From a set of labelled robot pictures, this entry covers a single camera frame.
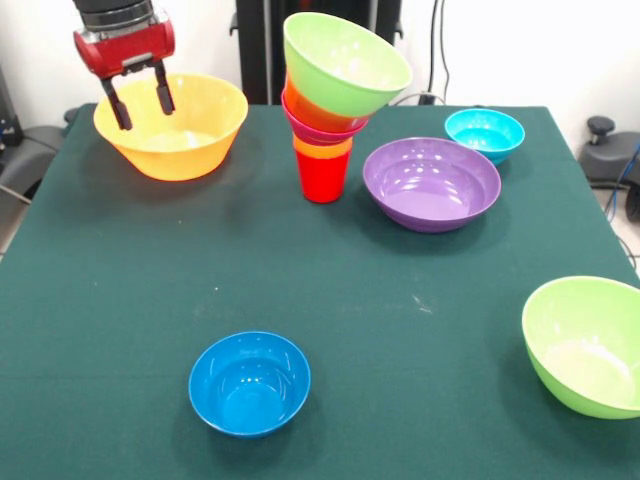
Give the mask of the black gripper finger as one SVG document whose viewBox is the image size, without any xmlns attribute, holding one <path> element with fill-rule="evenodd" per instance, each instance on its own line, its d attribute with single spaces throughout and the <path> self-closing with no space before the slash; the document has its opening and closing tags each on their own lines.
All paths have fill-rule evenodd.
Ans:
<svg viewBox="0 0 640 480">
<path fill-rule="evenodd" d="M 171 115 L 175 111 L 175 105 L 167 81 L 164 62 L 162 60 L 155 62 L 153 68 L 157 82 L 156 93 L 162 111 L 165 115 Z"/>
<path fill-rule="evenodd" d="M 126 105 L 120 100 L 117 90 L 113 85 L 112 77 L 101 78 L 100 82 L 110 103 L 112 112 L 119 128 L 126 131 L 131 130 L 131 118 L 129 116 Z"/>
</svg>

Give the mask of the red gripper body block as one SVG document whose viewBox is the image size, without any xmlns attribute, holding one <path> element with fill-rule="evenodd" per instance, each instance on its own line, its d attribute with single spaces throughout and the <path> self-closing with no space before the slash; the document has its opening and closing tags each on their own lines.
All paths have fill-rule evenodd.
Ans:
<svg viewBox="0 0 640 480">
<path fill-rule="evenodd" d="M 100 79 L 126 75 L 171 56 L 175 35 L 162 9 L 142 22 L 119 29 L 76 30 L 74 44 L 88 70 Z"/>
</svg>

